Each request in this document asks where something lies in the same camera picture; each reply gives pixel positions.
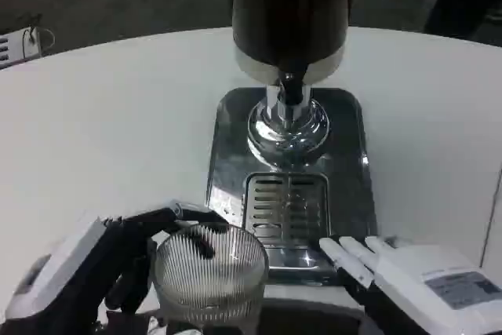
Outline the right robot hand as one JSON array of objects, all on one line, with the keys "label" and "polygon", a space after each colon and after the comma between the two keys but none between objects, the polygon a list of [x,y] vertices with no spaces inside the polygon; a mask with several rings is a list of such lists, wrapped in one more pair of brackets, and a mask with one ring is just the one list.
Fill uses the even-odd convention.
[{"label": "right robot hand", "polygon": [[501,287],[457,250],[368,236],[318,242],[340,284],[385,334],[499,334]]}]

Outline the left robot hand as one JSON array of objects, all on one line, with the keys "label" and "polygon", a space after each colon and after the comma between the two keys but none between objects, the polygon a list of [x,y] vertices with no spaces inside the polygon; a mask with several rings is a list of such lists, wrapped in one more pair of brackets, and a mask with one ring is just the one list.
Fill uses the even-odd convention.
[{"label": "left robot hand", "polygon": [[203,206],[173,202],[130,217],[96,218],[39,258],[20,281],[5,310],[3,334],[95,334],[101,304],[134,315],[150,289],[159,232],[190,221],[227,221]]}]

